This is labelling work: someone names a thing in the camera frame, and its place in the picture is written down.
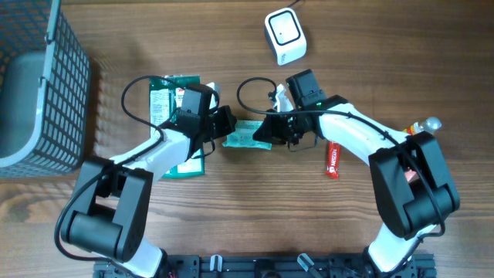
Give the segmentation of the teal snack bar wrapper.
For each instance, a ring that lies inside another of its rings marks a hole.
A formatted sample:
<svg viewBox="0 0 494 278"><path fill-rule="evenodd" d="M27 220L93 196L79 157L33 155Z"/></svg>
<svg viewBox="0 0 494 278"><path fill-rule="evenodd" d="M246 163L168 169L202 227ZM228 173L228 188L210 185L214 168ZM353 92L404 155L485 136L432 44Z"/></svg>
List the teal snack bar wrapper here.
<svg viewBox="0 0 494 278"><path fill-rule="evenodd" d="M270 143L256 141L253 139L253 134L261 127L262 121L258 120L237 120L235 131L226 137L222 143L224 147L236 148L259 148L271 150Z"/></svg>

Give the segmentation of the green 3M sponge package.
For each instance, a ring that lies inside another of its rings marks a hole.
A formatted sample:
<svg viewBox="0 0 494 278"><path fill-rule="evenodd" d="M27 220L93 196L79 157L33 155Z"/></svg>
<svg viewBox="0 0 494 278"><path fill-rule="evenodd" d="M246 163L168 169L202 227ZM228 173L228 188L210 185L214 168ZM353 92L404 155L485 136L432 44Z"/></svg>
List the green 3M sponge package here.
<svg viewBox="0 0 494 278"><path fill-rule="evenodd" d="M171 113L181 106L184 87L189 83L200 83L199 75L192 76L166 76L178 86L166 80L158 78L150 79L149 83L149 107L150 122L158 126L165 122ZM191 178L205 173L204 159L189 159L184 163L174 166L168 170L162 178Z"/></svg>

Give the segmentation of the red Nescafe coffee stick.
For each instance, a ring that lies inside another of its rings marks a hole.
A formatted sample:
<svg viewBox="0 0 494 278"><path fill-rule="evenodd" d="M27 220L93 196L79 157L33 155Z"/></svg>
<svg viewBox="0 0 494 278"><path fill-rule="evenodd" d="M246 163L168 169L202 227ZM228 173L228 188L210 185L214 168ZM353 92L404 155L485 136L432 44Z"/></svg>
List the red Nescafe coffee stick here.
<svg viewBox="0 0 494 278"><path fill-rule="evenodd" d="M328 142L328 156L326 174L333 179L339 178L340 145L336 142Z"/></svg>

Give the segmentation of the yellow oil bottle silver cap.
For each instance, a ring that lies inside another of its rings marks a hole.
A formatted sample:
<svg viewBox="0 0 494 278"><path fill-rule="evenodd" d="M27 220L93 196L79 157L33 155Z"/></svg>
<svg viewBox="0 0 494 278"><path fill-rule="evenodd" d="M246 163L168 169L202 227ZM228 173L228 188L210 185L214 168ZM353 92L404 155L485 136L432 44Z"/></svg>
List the yellow oil bottle silver cap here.
<svg viewBox="0 0 494 278"><path fill-rule="evenodd" d="M437 117L428 117L423 121L413 123L410 127L403 130L410 135L419 134L426 131L430 134L436 133L442 127L442 122Z"/></svg>

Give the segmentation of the red white juice carton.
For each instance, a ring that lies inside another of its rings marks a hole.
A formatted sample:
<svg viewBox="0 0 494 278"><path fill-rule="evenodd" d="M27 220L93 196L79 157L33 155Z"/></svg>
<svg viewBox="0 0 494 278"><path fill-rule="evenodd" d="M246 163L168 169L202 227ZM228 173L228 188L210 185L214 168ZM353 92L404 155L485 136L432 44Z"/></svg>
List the red white juice carton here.
<svg viewBox="0 0 494 278"><path fill-rule="evenodd" d="M418 179L418 173L416 171L412 171L412 170L406 171L404 173L404 176L405 176L408 183L412 183L413 181Z"/></svg>

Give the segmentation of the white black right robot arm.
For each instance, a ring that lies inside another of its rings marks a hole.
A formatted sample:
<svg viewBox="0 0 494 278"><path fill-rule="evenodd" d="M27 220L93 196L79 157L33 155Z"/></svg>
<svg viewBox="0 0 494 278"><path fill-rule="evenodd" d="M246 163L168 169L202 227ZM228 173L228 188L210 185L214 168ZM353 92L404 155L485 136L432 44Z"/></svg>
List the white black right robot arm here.
<svg viewBox="0 0 494 278"><path fill-rule="evenodd" d="M264 114L253 135L257 141L297 144L313 132L369 166L383 225L366 255L381 276L404 269L423 239L442 236L445 219L460 207L438 141L426 131L410 135L385 127L340 96L300 100L289 110L279 110L275 103Z"/></svg>

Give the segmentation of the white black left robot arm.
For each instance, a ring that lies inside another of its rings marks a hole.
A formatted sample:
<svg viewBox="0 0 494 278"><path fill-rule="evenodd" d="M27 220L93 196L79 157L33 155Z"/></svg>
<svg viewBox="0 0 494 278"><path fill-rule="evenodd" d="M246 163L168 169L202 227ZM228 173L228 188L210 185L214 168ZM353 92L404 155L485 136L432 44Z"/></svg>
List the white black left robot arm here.
<svg viewBox="0 0 494 278"><path fill-rule="evenodd" d="M54 242L66 257L68 243L89 252L89 260L110 264L132 277L166 277L167 253L144 237L151 188L165 172L195 156L235 129L228 106L179 107L152 137L112 159L93 157L83 163L76 187L57 219Z"/></svg>

